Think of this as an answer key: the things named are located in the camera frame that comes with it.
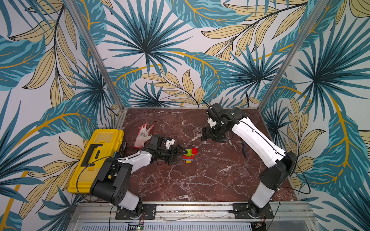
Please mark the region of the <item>red 2x4 lego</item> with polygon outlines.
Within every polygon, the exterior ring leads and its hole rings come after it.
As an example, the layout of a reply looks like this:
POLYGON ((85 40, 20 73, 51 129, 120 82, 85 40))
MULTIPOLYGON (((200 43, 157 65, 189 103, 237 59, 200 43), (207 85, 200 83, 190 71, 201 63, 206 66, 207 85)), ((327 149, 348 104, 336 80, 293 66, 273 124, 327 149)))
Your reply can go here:
POLYGON ((183 155, 183 160, 184 161, 193 161, 194 160, 194 158, 195 158, 195 156, 194 155, 183 155))

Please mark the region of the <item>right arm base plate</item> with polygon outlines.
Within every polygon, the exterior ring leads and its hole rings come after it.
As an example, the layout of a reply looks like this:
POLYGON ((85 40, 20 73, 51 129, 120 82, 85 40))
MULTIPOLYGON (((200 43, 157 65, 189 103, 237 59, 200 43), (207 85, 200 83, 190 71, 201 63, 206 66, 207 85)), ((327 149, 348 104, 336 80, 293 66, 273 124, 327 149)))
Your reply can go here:
POLYGON ((234 214, 236 219, 273 218, 270 204, 267 204, 263 208, 259 208, 248 203, 234 203, 232 204, 232 209, 228 212, 234 214))

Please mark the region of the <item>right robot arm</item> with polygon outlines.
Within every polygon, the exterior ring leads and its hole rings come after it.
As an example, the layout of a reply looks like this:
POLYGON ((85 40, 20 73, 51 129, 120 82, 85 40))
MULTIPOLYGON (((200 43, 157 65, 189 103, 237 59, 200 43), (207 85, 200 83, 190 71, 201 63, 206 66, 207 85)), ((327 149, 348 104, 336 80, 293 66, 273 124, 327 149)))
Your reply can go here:
POLYGON ((226 142, 226 133, 232 132, 251 147, 267 167, 260 174, 260 183, 248 202, 250 210, 263 209, 293 172, 296 155, 274 144, 239 108, 226 110, 215 103, 208 106, 206 113, 209 126, 202 129, 202 141, 226 142))

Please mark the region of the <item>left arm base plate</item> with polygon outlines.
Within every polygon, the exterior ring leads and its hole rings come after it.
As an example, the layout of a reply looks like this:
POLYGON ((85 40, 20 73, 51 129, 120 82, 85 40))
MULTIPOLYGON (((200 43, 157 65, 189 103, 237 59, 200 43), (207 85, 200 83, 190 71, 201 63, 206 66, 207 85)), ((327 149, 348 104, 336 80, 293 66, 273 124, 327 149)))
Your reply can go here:
POLYGON ((143 218, 144 220, 154 220, 156 216, 157 205, 156 204, 139 204, 136 209, 129 210, 126 208, 117 208, 116 220, 138 220, 143 218))

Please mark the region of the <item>green 2x4 lego brick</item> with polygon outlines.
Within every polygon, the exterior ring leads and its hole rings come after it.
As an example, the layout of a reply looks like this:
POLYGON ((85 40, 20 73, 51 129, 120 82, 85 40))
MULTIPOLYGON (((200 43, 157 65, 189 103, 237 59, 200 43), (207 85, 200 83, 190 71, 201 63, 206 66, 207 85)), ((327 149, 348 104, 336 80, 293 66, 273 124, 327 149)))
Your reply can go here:
POLYGON ((185 154, 186 157, 192 157, 192 149, 187 149, 187 154, 185 154))

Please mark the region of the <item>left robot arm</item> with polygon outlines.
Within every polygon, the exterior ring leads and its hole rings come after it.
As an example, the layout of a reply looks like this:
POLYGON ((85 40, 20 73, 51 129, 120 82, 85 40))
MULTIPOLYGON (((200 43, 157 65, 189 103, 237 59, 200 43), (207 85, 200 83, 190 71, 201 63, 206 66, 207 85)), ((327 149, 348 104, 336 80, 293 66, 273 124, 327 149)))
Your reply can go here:
POLYGON ((131 174, 158 160, 172 165, 187 153, 187 149, 176 144, 174 139, 154 134, 149 144, 136 154, 124 158, 107 158, 90 187, 90 195, 138 216, 142 213, 143 202, 129 191, 131 174))

